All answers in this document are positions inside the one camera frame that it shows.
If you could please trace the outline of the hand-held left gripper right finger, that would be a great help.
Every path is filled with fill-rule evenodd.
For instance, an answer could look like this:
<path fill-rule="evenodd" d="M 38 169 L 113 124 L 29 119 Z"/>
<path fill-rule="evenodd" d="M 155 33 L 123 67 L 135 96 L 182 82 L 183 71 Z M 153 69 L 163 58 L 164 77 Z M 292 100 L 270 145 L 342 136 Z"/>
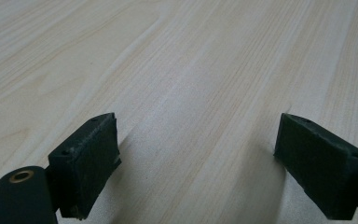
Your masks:
<path fill-rule="evenodd" d="M 274 157 L 331 220 L 358 209 L 358 147 L 299 116 L 281 114 Z"/>

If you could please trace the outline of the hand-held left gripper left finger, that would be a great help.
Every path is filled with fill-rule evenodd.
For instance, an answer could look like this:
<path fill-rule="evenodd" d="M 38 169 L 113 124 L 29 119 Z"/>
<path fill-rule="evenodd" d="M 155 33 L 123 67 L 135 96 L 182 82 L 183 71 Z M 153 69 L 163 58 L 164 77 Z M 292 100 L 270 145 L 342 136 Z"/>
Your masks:
<path fill-rule="evenodd" d="M 63 217 L 87 218 L 120 164 L 116 116 L 89 119 L 48 155 L 53 207 Z"/>

